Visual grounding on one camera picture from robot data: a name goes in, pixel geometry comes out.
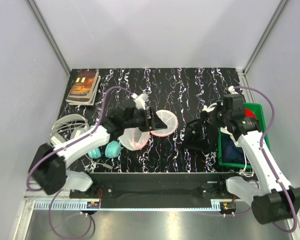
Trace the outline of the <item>black bra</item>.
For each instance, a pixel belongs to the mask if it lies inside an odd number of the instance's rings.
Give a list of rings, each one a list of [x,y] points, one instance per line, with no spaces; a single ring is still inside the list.
[[[205,110],[200,113],[200,118],[186,124],[182,149],[200,151],[204,154],[216,150],[219,130],[208,122],[208,118],[209,113]]]

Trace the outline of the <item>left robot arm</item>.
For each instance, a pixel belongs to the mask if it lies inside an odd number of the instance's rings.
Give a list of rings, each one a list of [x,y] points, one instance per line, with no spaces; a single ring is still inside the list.
[[[95,148],[107,145],[121,137],[126,129],[138,128],[141,132],[167,129],[153,107],[137,108],[134,103],[119,106],[86,133],[65,143],[51,147],[41,145],[32,161],[27,179],[34,179],[47,195],[61,190],[80,191],[85,197],[93,198],[98,193],[95,180],[86,172],[68,170],[80,157]]]

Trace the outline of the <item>white pink mesh laundry bag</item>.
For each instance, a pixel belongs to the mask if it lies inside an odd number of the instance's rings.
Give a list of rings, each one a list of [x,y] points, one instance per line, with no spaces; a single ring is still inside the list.
[[[130,151],[138,151],[146,146],[150,135],[168,137],[177,130],[179,124],[176,115],[164,109],[154,114],[152,123],[147,131],[141,131],[138,127],[125,129],[123,135],[118,138],[119,142]]]

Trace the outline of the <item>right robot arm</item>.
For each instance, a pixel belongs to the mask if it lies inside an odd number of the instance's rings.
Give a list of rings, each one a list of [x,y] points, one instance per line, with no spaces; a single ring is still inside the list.
[[[209,114],[209,122],[225,127],[238,142],[252,166],[259,187],[242,177],[230,177],[217,185],[218,195],[229,198],[236,195],[252,210],[262,225],[293,219],[297,221],[300,209],[300,187],[294,188],[284,176],[264,141],[259,121],[246,116],[244,99],[240,94],[226,94]]]

